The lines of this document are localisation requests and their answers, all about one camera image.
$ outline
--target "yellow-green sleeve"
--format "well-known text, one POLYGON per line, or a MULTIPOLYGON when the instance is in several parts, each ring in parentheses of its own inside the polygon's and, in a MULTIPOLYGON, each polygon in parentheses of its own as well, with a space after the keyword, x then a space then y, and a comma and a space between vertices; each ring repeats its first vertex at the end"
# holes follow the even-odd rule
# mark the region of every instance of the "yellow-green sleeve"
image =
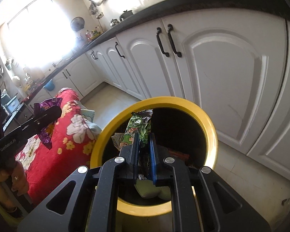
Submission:
POLYGON ((14 218, 11 216, 1 205, 0 205, 0 214, 4 218, 4 220, 8 223, 10 227, 16 228, 22 218, 14 218))

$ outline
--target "triangular cutout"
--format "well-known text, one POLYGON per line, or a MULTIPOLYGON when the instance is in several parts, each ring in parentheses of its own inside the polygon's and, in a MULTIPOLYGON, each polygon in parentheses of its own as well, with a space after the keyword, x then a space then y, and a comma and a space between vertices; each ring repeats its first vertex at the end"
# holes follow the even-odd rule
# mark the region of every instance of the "triangular cutout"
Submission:
POLYGON ((214 182, 213 185, 225 214, 241 208, 241 204, 219 182, 214 182))
POLYGON ((58 194, 54 196, 46 205, 46 208, 63 215, 67 209, 73 189, 76 185, 75 181, 70 181, 58 194))

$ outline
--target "window frame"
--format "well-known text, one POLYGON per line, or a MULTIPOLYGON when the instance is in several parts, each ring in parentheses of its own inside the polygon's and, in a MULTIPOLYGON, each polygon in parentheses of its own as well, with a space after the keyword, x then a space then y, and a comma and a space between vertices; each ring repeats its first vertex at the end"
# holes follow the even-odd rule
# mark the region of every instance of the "window frame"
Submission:
POLYGON ((22 12, 24 11, 25 9, 27 10, 27 12, 29 13, 28 11, 28 6, 30 6, 32 3, 34 3, 36 0, 33 0, 31 3, 29 3, 27 6, 25 6, 21 11, 19 11, 15 16, 13 16, 13 18, 11 20, 9 20, 9 22, 7 23, 8 25, 8 29, 10 30, 9 28, 9 24, 22 12))

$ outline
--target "purple snack wrapper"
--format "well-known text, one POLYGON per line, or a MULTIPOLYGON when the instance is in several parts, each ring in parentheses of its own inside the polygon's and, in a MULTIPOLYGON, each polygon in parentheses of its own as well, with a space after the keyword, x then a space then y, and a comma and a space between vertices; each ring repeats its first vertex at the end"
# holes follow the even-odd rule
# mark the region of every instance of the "purple snack wrapper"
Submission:
MULTIPOLYGON (((34 116, 38 115, 40 112, 45 111, 46 109, 58 105, 60 106, 62 98, 51 98, 46 99, 42 103, 34 103, 34 116)), ((46 146, 49 150, 52 146, 52 134, 55 127, 56 121, 50 123, 47 127, 43 128, 42 131, 38 134, 42 144, 46 146)))

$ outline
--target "yellow rim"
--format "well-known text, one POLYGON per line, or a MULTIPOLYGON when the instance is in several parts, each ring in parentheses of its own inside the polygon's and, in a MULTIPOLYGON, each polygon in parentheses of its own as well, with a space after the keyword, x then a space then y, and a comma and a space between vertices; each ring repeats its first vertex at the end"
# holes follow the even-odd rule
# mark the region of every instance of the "yellow rim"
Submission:
MULTIPOLYGON (((188 100, 176 97, 156 97, 146 99, 133 104, 132 106, 119 113, 108 123, 108 125, 100 133, 99 138, 97 139, 91 153, 90 168, 102 165, 103 151, 108 140, 123 122, 131 118, 131 112, 158 107, 168 107, 181 110, 190 115, 199 123, 206 138, 206 158, 204 165, 213 168, 217 157, 218 141, 212 121, 210 120, 208 115, 196 104, 188 100)), ((121 198, 118 198, 117 210, 133 216, 146 217, 169 213, 172 211, 172 206, 170 201, 153 206, 139 206, 126 202, 121 198)))

